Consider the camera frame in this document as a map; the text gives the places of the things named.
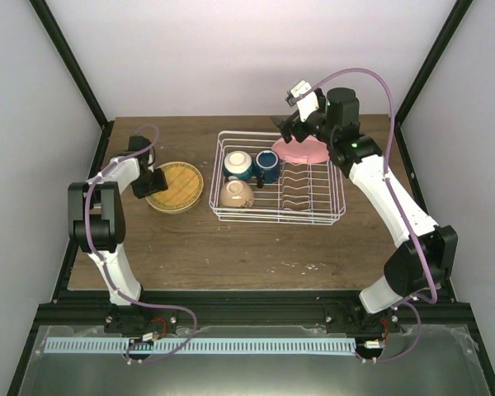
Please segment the bamboo pattern plate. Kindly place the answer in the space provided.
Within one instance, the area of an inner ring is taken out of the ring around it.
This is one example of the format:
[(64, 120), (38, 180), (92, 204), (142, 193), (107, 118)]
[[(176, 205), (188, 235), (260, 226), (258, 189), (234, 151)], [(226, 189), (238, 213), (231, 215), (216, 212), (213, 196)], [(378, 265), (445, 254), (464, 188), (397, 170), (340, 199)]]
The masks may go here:
[(167, 189), (145, 198), (155, 210), (177, 215), (193, 207), (204, 190), (204, 178), (192, 164), (175, 161), (155, 168), (161, 170), (167, 181)]

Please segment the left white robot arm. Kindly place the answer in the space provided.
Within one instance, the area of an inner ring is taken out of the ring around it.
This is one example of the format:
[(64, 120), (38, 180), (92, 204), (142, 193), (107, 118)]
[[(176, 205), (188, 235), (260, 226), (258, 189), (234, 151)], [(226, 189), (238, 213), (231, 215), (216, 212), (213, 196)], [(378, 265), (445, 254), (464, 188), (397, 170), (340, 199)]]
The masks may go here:
[(145, 332), (153, 313), (140, 301), (142, 285), (125, 253), (126, 222), (121, 194), (130, 187), (142, 199), (165, 191), (163, 171), (153, 168), (155, 139), (129, 138), (128, 148), (86, 181), (68, 186), (68, 235), (94, 262), (109, 292), (112, 322), (126, 332)]

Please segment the dark blue mug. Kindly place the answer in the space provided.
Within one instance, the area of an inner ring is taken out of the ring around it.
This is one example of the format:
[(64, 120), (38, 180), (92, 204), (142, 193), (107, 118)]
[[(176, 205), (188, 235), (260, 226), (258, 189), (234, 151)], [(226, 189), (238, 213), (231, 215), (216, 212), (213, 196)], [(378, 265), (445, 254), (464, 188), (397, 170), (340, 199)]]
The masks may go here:
[(261, 151), (254, 160), (254, 175), (257, 188), (276, 183), (280, 175), (281, 160), (272, 150)]

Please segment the cream and blue bowl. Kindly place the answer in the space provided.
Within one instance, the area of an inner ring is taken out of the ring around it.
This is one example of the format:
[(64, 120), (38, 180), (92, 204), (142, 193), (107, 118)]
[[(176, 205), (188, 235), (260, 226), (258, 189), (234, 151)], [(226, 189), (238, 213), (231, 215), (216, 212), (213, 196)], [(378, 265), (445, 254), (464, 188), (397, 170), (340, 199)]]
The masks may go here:
[(224, 159), (223, 172), (227, 181), (248, 181), (254, 174), (252, 157), (240, 150), (228, 153)]

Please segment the cream shallow bowl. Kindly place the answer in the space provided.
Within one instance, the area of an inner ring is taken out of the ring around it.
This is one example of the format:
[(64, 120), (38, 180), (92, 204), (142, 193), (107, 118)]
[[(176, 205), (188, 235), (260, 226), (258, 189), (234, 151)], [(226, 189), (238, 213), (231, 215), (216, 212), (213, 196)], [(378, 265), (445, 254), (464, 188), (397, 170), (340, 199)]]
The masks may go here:
[(226, 182), (219, 193), (219, 204), (226, 208), (250, 208), (254, 201), (252, 188), (242, 180)]

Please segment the pink plate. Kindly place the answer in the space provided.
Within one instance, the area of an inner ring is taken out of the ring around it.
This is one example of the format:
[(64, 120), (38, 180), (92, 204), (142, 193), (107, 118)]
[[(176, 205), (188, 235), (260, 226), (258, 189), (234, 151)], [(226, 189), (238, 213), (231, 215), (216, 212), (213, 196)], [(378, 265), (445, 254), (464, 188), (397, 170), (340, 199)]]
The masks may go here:
[(307, 137), (301, 143), (296, 139), (292, 139), (289, 143), (283, 139), (278, 139), (272, 145), (271, 150), (281, 160), (293, 164), (320, 164), (329, 160), (326, 144), (312, 136)]

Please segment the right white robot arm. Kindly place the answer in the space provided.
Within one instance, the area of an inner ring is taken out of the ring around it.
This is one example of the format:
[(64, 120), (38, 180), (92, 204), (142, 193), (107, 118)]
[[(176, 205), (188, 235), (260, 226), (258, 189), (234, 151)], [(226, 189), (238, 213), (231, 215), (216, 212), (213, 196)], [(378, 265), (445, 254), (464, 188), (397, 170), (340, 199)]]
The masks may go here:
[(361, 133), (355, 91), (335, 87), (323, 92), (301, 80), (286, 100), (296, 112), (273, 120), (285, 143), (313, 137), (324, 144), (331, 162), (378, 212), (396, 247), (383, 275), (360, 292), (361, 304), (350, 312), (352, 327), (369, 332), (379, 323), (379, 313), (410, 299), (424, 299), (424, 290), (435, 303), (438, 287), (450, 278), (458, 235), (417, 204), (390, 170), (386, 152)]

